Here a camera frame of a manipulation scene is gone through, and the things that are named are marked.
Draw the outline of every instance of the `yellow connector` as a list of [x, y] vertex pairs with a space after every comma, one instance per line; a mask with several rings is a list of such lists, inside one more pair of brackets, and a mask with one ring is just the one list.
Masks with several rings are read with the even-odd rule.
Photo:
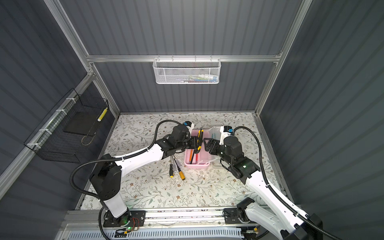
[[103, 119], [103, 117], [105, 116], [105, 114], [107, 113], [108, 111], [108, 108], [105, 108], [104, 111], [101, 113], [101, 115], [99, 116], [99, 118], [97, 119], [98, 122], [101, 122], [101, 120]]

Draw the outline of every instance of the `screwdriver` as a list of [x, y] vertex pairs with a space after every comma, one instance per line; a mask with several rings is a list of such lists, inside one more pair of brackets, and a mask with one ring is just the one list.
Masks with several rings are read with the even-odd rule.
[[177, 169], [178, 169], [178, 171], [179, 171], [179, 175], [180, 175], [180, 177], [181, 177], [181, 180], [184, 181], [184, 180], [185, 180], [184, 174], [183, 174], [183, 172], [181, 171], [181, 169], [180, 169], [180, 167], [179, 167], [179, 164], [177, 163], [177, 160], [174, 159], [174, 161], [175, 161], [176, 166], [177, 166]]
[[169, 165], [169, 176], [173, 177], [173, 164], [172, 164], [172, 156], [170, 157], [170, 165]]

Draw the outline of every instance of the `floral tablecloth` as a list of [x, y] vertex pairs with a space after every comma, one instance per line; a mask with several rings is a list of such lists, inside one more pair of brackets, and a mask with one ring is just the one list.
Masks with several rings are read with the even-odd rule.
[[[195, 129], [212, 126], [246, 126], [253, 130], [261, 141], [252, 113], [198, 113], [198, 114], [137, 114], [121, 115], [105, 150], [112, 156], [123, 155], [148, 146], [156, 124], [165, 119], [178, 122], [191, 121]], [[159, 127], [158, 139], [171, 133], [174, 123], [166, 122]], [[245, 156], [258, 164], [258, 147], [255, 139], [245, 130], [236, 131]], [[262, 144], [263, 163], [270, 182], [278, 186], [275, 174]], [[170, 158], [140, 167], [121, 179], [121, 193], [131, 209], [168, 207], [206, 207], [236, 205], [245, 197], [265, 204], [253, 191], [245, 187], [225, 169], [188, 169], [183, 164], [184, 153], [175, 154], [185, 175], [182, 181], [178, 174], [169, 177]], [[81, 209], [100, 209], [101, 204], [86, 196]]]

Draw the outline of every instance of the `black mounting plate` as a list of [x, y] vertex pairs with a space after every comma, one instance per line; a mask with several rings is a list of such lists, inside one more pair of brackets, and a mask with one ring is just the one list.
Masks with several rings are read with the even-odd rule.
[[223, 211], [229, 213], [224, 215], [225, 224], [243, 224], [243, 222], [240, 221], [239, 217], [237, 217], [236, 208], [231, 207], [231, 208], [224, 209]]
[[[131, 214], [132, 214], [132, 217], [137, 218], [139, 220], [139, 227], [144, 226], [144, 220], [145, 220], [145, 214], [146, 214], [145, 211], [131, 211]], [[116, 220], [116, 218], [113, 217], [110, 211], [108, 211], [105, 215], [103, 227], [120, 227], [118, 221]], [[132, 219], [128, 223], [127, 227], [133, 227]]]

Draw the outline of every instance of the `white mesh basket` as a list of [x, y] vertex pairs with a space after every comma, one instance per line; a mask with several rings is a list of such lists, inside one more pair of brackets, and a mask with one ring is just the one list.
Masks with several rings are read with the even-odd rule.
[[220, 61], [153, 61], [156, 83], [159, 84], [216, 84], [219, 82], [220, 68]]

